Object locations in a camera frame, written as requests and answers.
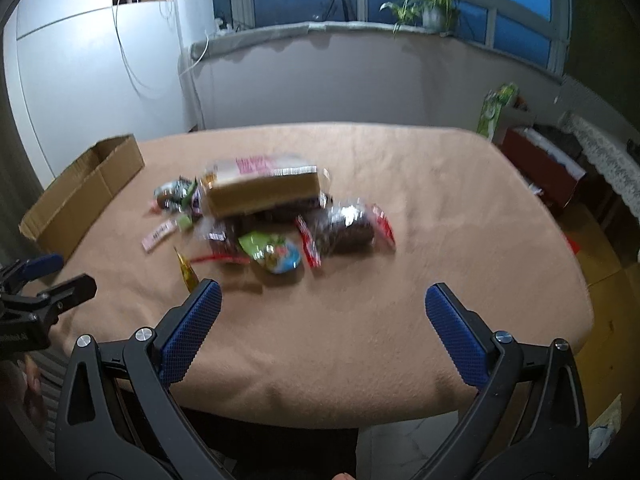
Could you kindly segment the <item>red storage box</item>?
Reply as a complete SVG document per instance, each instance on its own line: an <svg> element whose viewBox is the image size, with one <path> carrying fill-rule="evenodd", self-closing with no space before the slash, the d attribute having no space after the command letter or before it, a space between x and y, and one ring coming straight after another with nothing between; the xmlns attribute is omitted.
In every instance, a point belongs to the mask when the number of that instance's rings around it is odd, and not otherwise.
<svg viewBox="0 0 640 480"><path fill-rule="evenodd" d="M576 159L582 148L564 133L549 139L533 127L509 128L500 150L541 199L556 209L568 205L587 174Z"/></svg>

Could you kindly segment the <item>white lace cloth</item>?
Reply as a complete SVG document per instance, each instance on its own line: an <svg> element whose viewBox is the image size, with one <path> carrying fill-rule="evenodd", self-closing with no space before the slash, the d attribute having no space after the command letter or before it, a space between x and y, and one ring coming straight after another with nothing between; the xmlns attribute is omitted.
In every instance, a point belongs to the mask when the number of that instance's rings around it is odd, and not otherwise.
<svg viewBox="0 0 640 480"><path fill-rule="evenodd" d="M574 134L588 162L612 186L630 212L639 218L639 166L631 156L602 130L572 112L561 116L559 128Z"/></svg>

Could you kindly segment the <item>green blue snack packet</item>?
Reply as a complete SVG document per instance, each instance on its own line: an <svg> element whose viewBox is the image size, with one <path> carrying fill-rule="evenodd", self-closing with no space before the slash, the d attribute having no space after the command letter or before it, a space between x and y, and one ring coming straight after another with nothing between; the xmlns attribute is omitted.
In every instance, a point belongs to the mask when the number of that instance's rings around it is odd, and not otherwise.
<svg viewBox="0 0 640 480"><path fill-rule="evenodd" d="M302 256L297 246L280 234L250 232L239 238L242 251L271 274L285 274L298 268Z"/></svg>

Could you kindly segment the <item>gold foil candy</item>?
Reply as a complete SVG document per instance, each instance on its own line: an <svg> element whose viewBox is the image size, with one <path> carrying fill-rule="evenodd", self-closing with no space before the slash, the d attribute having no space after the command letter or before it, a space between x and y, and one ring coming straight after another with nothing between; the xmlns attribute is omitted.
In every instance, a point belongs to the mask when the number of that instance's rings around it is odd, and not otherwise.
<svg viewBox="0 0 640 480"><path fill-rule="evenodd" d="M190 261L175 248L175 253L178 258L179 268L183 283L186 285L186 289L189 292L194 292L194 290L200 284L200 279L198 278L198 274L193 270Z"/></svg>

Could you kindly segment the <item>tan table blanket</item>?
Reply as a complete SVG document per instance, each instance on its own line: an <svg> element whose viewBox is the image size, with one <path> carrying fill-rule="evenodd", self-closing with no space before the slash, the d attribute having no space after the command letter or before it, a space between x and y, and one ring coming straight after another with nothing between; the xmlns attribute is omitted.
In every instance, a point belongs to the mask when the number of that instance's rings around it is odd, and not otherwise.
<svg viewBox="0 0 640 480"><path fill-rule="evenodd" d="M165 136L140 146L144 168L103 211L66 262L93 300L50 333L126 339L186 299L168 240L146 254L157 225L152 191L219 159L297 154L329 171L332 194L360 197L390 218L396 249L333 256L319 270L273 276L214 264L216 323L177 401L231 418L297 427L364 427L446 413L473 390L425 315L428 286L445 283L495 330L526 344L581 347L593 313L582 271L558 225L510 162L475 133L386 125L310 124Z"/></svg>

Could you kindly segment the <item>packaged sliced bread loaf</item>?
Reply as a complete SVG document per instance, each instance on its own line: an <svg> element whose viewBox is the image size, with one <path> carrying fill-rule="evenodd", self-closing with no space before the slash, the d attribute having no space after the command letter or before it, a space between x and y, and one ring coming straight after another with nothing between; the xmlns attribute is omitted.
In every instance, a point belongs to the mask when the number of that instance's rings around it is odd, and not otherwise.
<svg viewBox="0 0 640 480"><path fill-rule="evenodd" d="M217 219L316 200L329 182L324 168L296 154L217 159L198 179L203 211Z"/></svg>

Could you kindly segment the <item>dark chocolate bar wrapper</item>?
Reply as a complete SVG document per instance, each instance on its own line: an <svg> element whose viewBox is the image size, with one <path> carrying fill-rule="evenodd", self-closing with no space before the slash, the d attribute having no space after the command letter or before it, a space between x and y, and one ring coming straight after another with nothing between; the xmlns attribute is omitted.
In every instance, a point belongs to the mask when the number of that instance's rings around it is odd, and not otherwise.
<svg viewBox="0 0 640 480"><path fill-rule="evenodd" d="M244 255L231 221L205 217L198 227L198 232L208 244L213 256L235 258Z"/></svg>

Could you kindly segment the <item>potted green plant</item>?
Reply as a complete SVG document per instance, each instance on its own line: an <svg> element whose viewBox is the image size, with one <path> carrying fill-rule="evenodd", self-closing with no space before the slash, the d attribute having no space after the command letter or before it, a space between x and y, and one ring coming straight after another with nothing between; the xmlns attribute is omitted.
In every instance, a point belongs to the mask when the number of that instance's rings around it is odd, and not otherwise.
<svg viewBox="0 0 640 480"><path fill-rule="evenodd" d="M402 26L421 26L428 34L452 35L459 23L460 0L394 0L380 5L395 19L394 32Z"/></svg>

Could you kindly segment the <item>green gift bag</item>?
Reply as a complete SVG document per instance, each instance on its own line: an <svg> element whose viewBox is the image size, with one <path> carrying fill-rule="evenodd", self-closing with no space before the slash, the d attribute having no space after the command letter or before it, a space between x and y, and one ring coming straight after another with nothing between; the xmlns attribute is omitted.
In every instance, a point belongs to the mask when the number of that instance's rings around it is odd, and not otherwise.
<svg viewBox="0 0 640 480"><path fill-rule="evenodd" d="M520 89L513 82L502 84L499 89L489 91L480 109L476 132L491 141L496 133L502 111L514 107L519 94Z"/></svg>

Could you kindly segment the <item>red strip snack wrapper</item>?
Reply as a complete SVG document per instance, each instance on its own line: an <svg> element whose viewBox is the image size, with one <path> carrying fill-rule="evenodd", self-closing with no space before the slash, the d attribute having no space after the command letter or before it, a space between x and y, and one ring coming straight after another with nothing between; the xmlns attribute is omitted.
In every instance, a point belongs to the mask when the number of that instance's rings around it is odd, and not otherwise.
<svg viewBox="0 0 640 480"><path fill-rule="evenodd" d="M190 259L190 263L204 263L204 262L242 264L243 266L246 266L247 264L250 264L250 258L248 258L247 256L238 256L238 255L211 254L211 255L194 257Z"/></svg>

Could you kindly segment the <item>pink candy stick wrapper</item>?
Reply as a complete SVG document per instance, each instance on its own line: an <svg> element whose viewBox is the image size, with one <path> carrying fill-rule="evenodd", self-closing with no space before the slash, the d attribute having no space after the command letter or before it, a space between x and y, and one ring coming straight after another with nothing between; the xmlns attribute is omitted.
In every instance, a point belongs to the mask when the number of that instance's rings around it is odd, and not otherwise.
<svg viewBox="0 0 640 480"><path fill-rule="evenodd" d="M154 252L160 243L163 243L167 237L170 237L178 229L177 222L174 219L168 219L159 224L152 232L143 237L141 246L146 254Z"/></svg>

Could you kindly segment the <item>brown cardboard box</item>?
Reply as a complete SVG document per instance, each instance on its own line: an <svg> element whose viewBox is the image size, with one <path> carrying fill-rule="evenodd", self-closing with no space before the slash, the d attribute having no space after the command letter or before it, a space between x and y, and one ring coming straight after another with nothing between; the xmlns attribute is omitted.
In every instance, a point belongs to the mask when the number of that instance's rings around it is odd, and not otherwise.
<svg viewBox="0 0 640 480"><path fill-rule="evenodd" d="M56 252L68 259L104 209L143 167L134 136L104 139L49 184L18 229L42 252Z"/></svg>

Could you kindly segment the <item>dark brownie clear bag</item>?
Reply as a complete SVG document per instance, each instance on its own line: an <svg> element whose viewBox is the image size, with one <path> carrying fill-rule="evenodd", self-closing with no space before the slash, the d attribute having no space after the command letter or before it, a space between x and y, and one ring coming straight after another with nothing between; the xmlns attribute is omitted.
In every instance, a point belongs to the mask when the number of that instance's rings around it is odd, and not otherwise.
<svg viewBox="0 0 640 480"><path fill-rule="evenodd" d="M318 208L295 218L303 253L311 269L335 254L350 254L374 246L394 252L396 240L390 219L377 204L361 200Z"/></svg>

